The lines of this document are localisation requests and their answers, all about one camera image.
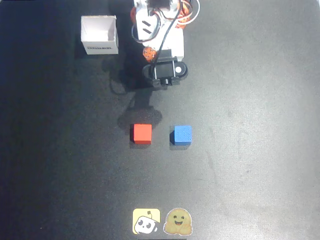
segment yellow sticker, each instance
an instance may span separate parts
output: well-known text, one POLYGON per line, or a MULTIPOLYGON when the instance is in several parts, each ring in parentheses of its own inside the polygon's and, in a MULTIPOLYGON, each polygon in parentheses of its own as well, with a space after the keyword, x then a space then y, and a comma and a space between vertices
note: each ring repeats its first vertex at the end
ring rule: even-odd
POLYGON ((166 216, 163 231, 170 235, 191 235, 192 219, 190 213, 183 208, 172 209, 166 216))
POLYGON ((133 211, 132 231, 134 234, 151 234, 158 230, 160 211, 156 208, 136 208, 133 211))

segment cartoon robot sticker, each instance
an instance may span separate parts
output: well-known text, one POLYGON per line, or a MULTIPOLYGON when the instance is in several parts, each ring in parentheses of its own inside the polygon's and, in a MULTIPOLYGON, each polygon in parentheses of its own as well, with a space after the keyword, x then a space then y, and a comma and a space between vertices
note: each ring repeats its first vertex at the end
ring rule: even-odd
POLYGON ((133 211, 132 231, 134 234, 151 234, 158 230, 160 211, 156 208, 136 208, 133 211))
POLYGON ((175 208, 167 214, 163 231, 170 235, 189 236, 193 231, 191 223, 191 215, 187 210, 175 208))

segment orange robot part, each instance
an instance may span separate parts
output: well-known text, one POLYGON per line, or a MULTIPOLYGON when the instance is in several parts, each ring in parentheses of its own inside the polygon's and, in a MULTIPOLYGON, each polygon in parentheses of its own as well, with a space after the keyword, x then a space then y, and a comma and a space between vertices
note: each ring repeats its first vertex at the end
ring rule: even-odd
POLYGON ((152 47, 147 46, 143 49, 143 56, 148 63, 151 63, 156 58, 157 52, 152 47))

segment cardboard box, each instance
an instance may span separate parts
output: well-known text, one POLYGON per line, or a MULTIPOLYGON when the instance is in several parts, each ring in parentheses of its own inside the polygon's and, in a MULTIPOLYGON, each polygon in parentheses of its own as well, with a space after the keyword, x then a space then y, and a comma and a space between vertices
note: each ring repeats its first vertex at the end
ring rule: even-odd
POLYGON ((82 16, 81 42, 88 55, 118 54, 116 16, 82 16))

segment black mat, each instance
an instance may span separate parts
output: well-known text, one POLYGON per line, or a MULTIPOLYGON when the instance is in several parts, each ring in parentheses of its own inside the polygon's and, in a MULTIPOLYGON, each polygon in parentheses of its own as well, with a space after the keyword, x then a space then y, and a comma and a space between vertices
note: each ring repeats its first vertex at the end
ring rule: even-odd
POLYGON ((318 3, 200 1, 189 76, 158 91, 130 0, 0 3, 2 239, 320 239, 318 3), (81 15, 110 14, 120 54, 85 55, 81 15), (134 123, 152 145, 132 145, 134 123), (174 125, 192 126, 189 148, 174 125), (161 226, 184 208, 193 234, 134 235, 136 208, 161 226))

